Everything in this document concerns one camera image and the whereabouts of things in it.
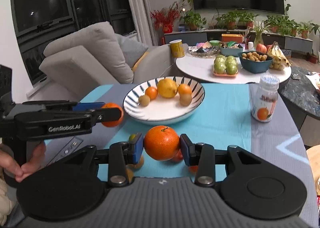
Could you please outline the person's left hand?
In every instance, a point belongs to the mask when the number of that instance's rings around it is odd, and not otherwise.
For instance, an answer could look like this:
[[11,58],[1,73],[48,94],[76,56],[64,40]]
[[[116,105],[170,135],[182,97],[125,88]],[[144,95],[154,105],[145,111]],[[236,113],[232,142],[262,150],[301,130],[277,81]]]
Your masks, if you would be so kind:
[[20,166],[12,156],[6,153],[4,149],[5,145],[1,143],[1,168],[13,174],[17,182],[21,182],[41,168],[45,158],[46,144],[44,141],[40,142],[34,148],[29,161],[22,166]]

